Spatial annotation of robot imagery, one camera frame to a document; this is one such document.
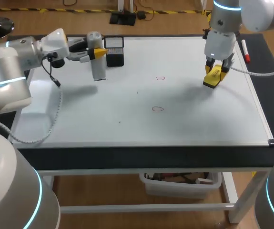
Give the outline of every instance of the blue led ring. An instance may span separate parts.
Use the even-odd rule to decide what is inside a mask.
[[[232,10],[232,11],[240,11],[242,10],[242,8],[235,8],[235,7],[228,7],[228,6],[223,6],[221,4],[218,4],[215,0],[213,1],[214,2],[214,5],[219,7],[219,8],[222,8],[224,10]]]

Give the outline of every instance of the robotic arm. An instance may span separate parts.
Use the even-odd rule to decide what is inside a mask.
[[[57,29],[40,41],[33,37],[0,44],[0,114],[24,108],[31,94],[24,71],[41,67],[46,58],[54,68],[62,67],[64,58],[89,62],[101,58],[106,49],[86,49],[87,40],[67,41],[63,29]]]
[[[204,49],[207,74],[212,70],[215,60],[223,62],[221,80],[229,72],[242,22],[248,30],[255,32],[274,29],[274,0],[214,0],[211,30],[205,30],[204,35],[207,40]],[[204,84],[216,87],[205,81]]]

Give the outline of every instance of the red ink drawing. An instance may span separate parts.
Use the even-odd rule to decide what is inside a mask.
[[[156,80],[164,80],[165,79],[165,77],[163,77],[163,76],[157,76],[156,77]]]
[[[152,107],[152,111],[163,111],[164,108],[163,107],[159,107],[159,106],[153,106]]]

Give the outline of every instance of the yellow and black tape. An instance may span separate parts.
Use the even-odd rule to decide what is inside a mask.
[[[54,9],[54,8],[0,8],[0,11],[39,11],[44,13],[46,11],[64,11],[71,13],[112,13],[117,12],[117,10],[72,10],[72,9]],[[181,10],[181,11],[172,11],[172,10],[139,10],[138,12],[144,12],[148,14],[186,14],[186,13],[207,13],[207,11],[201,10]]]

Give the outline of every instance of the white metal frame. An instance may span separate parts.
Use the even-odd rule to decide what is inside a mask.
[[[202,11],[204,12],[207,8],[207,0],[200,0],[201,4],[202,4]]]
[[[133,13],[133,1],[130,0],[130,12]],[[207,8],[207,0],[200,0],[202,5],[202,11],[204,12]],[[124,10],[124,0],[118,0],[118,11],[123,12]]]
[[[95,174],[138,174],[152,172],[218,172],[222,171],[223,189],[227,203],[216,204],[140,204],[140,205],[100,205],[61,207],[63,214],[111,213],[111,212],[163,212],[163,211],[229,211],[230,223],[239,223],[254,204],[255,198],[270,168],[146,168],[146,169],[87,169],[87,170],[47,170],[38,171],[50,184],[54,176],[95,175]],[[238,198],[231,171],[258,171]]]

